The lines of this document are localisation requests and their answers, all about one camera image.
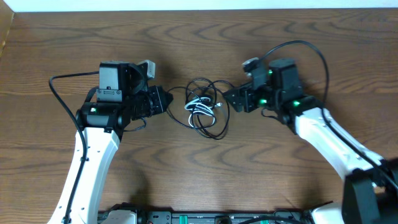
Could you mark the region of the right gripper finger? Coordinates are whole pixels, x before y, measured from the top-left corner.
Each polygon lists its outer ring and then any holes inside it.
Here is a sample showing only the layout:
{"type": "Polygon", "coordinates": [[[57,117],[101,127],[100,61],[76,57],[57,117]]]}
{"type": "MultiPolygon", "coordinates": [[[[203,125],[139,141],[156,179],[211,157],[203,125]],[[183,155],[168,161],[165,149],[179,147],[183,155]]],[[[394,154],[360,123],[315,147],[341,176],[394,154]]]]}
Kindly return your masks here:
{"type": "Polygon", "coordinates": [[[236,112],[242,112],[244,110],[242,99],[240,97],[231,97],[229,103],[236,112]]]}
{"type": "Polygon", "coordinates": [[[229,99],[240,98],[240,97],[242,97],[241,89],[240,88],[232,88],[232,89],[224,92],[223,93],[223,97],[225,99],[227,99],[227,98],[229,98],[229,99]]]}

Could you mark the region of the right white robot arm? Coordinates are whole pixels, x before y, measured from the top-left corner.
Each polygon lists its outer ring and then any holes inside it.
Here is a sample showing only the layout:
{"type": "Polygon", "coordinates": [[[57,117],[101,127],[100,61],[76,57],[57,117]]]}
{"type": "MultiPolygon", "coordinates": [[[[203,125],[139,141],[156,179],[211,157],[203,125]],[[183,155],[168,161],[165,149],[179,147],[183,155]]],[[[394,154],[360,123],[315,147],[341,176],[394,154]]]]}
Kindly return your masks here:
{"type": "Polygon", "coordinates": [[[273,111],[276,119],[309,142],[344,183],[341,203],[311,209],[308,223],[397,223],[397,160],[386,160],[345,131],[323,103],[304,93],[291,58],[243,63],[251,81],[224,93],[237,111],[273,111]]]}

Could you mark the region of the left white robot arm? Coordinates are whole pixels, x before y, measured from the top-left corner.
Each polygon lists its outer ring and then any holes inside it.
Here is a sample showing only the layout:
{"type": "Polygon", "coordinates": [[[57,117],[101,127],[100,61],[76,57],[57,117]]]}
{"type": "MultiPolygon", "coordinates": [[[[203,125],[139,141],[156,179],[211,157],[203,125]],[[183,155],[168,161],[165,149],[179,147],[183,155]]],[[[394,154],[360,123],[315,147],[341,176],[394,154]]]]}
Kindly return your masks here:
{"type": "Polygon", "coordinates": [[[145,223],[145,213],[114,208],[100,213],[106,176],[131,121],[164,113],[173,96],[161,86],[149,86],[155,63],[101,62],[98,86],[87,94],[75,114],[75,149],[60,200],[50,223],[145,223]]]}

